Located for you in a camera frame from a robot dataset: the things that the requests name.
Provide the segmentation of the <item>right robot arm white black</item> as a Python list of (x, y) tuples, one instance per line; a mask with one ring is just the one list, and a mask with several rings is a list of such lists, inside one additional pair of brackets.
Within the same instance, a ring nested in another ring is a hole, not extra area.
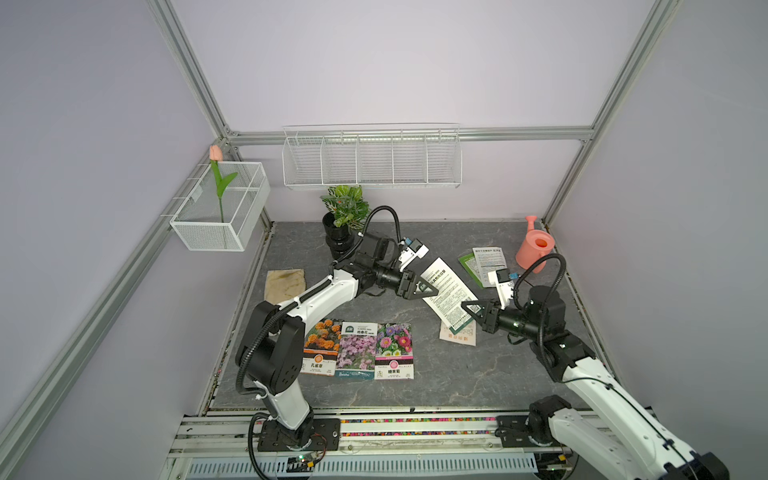
[(567, 262), (549, 253), (536, 266), (553, 260), (555, 280), (533, 286), (526, 303), (519, 287), (531, 274), (517, 280), (497, 270), (498, 297), (469, 300), (461, 308), (487, 333), (504, 331), (513, 344), (528, 342), (549, 378), (566, 386), (588, 404), (607, 426), (603, 433), (558, 395), (532, 403), (523, 429), (538, 446), (559, 443), (570, 448), (608, 479), (727, 479), (727, 466), (711, 452), (699, 453), (665, 428), (636, 401), (609, 372), (594, 351), (565, 327), (565, 306), (557, 288)]

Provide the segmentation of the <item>purple flower seed packet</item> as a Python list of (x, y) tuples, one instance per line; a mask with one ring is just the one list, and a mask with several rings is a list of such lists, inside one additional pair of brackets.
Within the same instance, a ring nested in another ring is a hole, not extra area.
[(374, 379), (378, 329), (376, 323), (342, 323), (336, 377)]

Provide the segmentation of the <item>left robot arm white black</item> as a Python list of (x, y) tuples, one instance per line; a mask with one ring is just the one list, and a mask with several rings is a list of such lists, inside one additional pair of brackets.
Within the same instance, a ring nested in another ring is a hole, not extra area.
[(437, 287), (408, 268), (427, 252), (426, 245), (402, 235), (394, 208), (371, 210), (355, 244), (332, 262), (322, 281), (287, 301), (254, 308), (236, 352), (237, 393), (263, 401), (269, 418), (288, 435), (309, 432), (313, 410), (298, 383), (306, 328), (372, 287), (406, 300), (437, 296)]

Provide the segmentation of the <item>orange marigold seed packet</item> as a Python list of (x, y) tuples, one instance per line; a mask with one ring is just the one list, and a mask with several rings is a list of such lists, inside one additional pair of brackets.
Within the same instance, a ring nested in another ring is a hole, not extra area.
[(303, 374), (335, 375), (341, 348), (341, 327), (341, 321), (336, 319), (323, 319), (308, 326), (301, 366)]

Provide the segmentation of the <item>pink chrysanthemum seed packet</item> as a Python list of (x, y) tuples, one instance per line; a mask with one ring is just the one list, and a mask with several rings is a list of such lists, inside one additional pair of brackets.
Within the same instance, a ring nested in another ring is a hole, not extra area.
[(413, 337), (410, 323), (379, 326), (375, 345), (375, 380), (415, 378)]

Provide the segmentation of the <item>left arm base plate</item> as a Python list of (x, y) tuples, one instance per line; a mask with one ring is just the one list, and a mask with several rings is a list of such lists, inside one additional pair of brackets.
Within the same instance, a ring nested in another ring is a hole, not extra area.
[(297, 430), (289, 430), (277, 420), (268, 420), (257, 437), (259, 452), (337, 451), (341, 422), (336, 418), (309, 418)]

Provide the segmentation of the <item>sunflower seed packet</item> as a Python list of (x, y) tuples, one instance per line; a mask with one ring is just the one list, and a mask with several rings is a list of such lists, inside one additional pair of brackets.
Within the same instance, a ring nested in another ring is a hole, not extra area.
[(458, 334), (473, 322), (462, 303), (476, 301), (477, 297), (443, 259), (436, 259), (423, 272), (422, 278), (438, 290), (436, 296), (424, 301), (452, 334)]

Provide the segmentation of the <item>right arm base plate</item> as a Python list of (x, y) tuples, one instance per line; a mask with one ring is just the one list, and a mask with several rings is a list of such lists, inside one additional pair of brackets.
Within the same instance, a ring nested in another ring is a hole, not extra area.
[(499, 415), (494, 436), (503, 448), (535, 447), (529, 415)]

